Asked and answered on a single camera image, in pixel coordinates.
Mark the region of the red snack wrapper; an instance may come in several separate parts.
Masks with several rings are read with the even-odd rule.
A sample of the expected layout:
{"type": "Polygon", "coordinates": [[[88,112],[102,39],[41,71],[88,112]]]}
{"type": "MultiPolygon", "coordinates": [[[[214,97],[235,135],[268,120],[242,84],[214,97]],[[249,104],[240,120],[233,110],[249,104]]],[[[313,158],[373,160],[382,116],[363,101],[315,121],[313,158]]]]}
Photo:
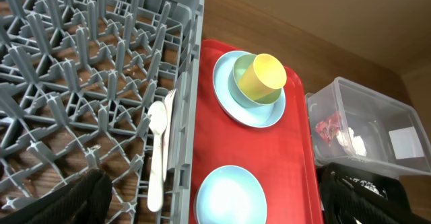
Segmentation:
{"type": "Polygon", "coordinates": [[[331,141],[340,131],[340,120],[341,114],[340,112],[335,112],[330,117],[328,117],[324,121],[320,121],[316,124],[314,130],[318,133],[320,138],[324,140],[324,142],[330,146],[331,141]]]}

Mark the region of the white plastic fork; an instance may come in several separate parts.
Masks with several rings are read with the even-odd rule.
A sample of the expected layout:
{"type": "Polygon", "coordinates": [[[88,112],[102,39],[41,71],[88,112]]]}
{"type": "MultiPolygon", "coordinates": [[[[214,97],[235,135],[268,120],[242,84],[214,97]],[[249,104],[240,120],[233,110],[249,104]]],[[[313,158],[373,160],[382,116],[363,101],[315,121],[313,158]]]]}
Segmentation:
{"type": "Polygon", "coordinates": [[[174,98],[176,95],[176,89],[171,89],[166,97],[164,98],[164,105],[166,108],[167,115],[167,125],[166,130],[163,134],[162,139],[162,160],[163,160],[163,181],[166,181],[167,175],[167,167],[168,167],[168,152],[169,152],[169,144],[170,144],[170,128],[172,122],[172,110],[174,106],[174,98]]]}

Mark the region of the white napkin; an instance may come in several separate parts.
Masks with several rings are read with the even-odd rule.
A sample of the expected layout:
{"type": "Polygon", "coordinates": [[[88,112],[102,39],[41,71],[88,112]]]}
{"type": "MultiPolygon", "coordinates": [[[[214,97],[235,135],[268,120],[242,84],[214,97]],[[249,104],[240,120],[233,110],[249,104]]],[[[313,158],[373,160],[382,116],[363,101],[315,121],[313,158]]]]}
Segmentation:
{"type": "Polygon", "coordinates": [[[355,136],[354,130],[348,128],[349,137],[346,137],[341,131],[336,134],[338,143],[343,147],[343,150],[349,155],[359,155],[366,157],[367,151],[361,136],[355,136]]]}

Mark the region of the white plastic spoon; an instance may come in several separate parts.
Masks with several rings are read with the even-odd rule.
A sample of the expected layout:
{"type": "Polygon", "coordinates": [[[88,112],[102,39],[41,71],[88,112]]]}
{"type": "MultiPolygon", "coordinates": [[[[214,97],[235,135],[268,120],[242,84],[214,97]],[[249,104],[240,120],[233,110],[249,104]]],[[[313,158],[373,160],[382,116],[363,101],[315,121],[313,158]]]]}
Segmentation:
{"type": "Polygon", "coordinates": [[[147,207],[151,212],[158,212],[163,206],[163,161],[162,135],[166,130],[168,120],[165,105],[161,101],[154,102],[149,110],[149,128],[153,133],[152,164],[147,193],[147,207]]]}

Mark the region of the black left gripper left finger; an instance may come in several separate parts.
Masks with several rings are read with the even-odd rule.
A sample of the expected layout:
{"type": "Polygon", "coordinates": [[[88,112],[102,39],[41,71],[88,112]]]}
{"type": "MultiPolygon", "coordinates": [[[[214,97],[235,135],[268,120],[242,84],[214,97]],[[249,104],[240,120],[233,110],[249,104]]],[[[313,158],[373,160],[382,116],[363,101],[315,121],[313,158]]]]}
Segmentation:
{"type": "Polygon", "coordinates": [[[101,224],[105,222],[111,200],[110,176],[92,169],[78,180],[1,218],[1,222],[101,224]]]}

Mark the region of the small light blue bowl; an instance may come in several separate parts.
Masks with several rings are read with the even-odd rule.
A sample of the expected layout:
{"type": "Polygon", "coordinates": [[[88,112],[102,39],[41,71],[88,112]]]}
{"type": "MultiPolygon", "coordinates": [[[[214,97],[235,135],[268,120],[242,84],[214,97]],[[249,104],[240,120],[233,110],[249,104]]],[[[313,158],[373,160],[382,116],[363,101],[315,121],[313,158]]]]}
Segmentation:
{"type": "Polygon", "coordinates": [[[257,224],[267,222],[267,200],[262,185],[248,170],[223,165],[202,181],[194,201],[198,224],[257,224]]]}

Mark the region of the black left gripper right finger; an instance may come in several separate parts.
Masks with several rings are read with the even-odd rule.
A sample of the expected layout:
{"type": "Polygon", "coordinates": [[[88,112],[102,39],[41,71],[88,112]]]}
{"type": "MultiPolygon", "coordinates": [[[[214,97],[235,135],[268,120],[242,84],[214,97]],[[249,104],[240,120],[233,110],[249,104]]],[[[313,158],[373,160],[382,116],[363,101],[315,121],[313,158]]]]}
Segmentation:
{"type": "Polygon", "coordinates": [[[327,223],[430,224],[399,204],[327,168],[319,192],[327,223]]]}

